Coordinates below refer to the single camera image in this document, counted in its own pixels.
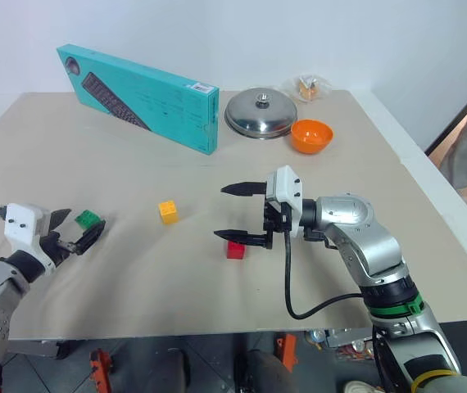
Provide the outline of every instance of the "red cube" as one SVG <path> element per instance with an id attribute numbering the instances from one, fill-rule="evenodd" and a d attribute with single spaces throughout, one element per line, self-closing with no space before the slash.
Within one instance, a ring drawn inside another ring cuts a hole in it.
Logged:
<path id="1" fill-rule="evenodd" d="M 244 244 L 239 244 L 236 242 L 228 242 L 228 252 L 226 258 L 229 260 L 241 260 L 244 257 Z"/>

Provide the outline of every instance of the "yellow ring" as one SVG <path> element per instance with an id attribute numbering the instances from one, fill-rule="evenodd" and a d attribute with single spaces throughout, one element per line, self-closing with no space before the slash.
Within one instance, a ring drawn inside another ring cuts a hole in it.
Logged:
<path id="1" fill-rule="evenodd" d="M 427 371 L 426 373 L 422 373 L 419 375 L 413 382 L 412 382 L 412 387 L 410 390 L 412 393 L 415 393 L 417 391 L 417 388 L 419 385 L 421 385 L 423 382 L 425 382 L 427 379 L 434 378 L 434 377 L 444 377 L 446 375 L 456 375 L 457 373 L 451 370 L 432 370 L 432 371 Z"/>

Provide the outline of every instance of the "cardboard box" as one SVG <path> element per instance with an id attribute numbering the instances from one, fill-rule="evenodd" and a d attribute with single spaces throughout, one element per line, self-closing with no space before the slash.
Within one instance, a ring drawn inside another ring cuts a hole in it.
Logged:
<path id="1" fill-rule="evenodd" d="M 75 45 L 57 49 L 79 101 L 211 154 L 219 89 Z"/>

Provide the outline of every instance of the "orange bowl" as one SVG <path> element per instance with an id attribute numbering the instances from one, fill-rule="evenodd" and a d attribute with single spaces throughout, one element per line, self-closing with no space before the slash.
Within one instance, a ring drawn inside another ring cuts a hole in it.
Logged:
<path id="1" fill-rule="evenodd" d="M 323 150 L 332 138 L 332 129 L 320 121 L 299 120 L 292 124 L 292 146 L 301 153 L 317 153 Z"/>

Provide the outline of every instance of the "beige table surface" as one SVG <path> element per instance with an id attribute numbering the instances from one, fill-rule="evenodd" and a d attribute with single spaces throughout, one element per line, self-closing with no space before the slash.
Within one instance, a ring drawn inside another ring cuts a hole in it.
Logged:
<path id="1" fill-rule="evenodd" d="M 289 164 L 305 197 L 354 192 L 371 200 L 398 239 L 412 278 L 439 321 L 467 319 L 467 255 L 352 95 L 336 91 L 299 106 L 300 118 L 333 127 L 316 156 L 287 138 L 259 141 L 223 121 L 232 93 L 221 93 L 219 146 L 211 156 L 80 105 L 72 93 L 29 93 L 0 119 L 0 204 L 90 209 L 108 220 L 98 244 L 40 278 L 13 315 L 12 339 L 102 338 L 260 329 L 369 325 L 361 300 L 345 300 L 295 321 L 285 309 L 284 249 L 225 258 L 216 229 L 262 233 L 262 196 L 220 193 L 262 181 Z M 174 199 L 180 221 L 165 226 L 157 204 Z M 59 227 L 74 240 L 73 223 Z M 0 256 L 9 255 L 2 238 Z M 292 241 L 292 303 L 302 312 L 356 291 L 339 254 Z"/>

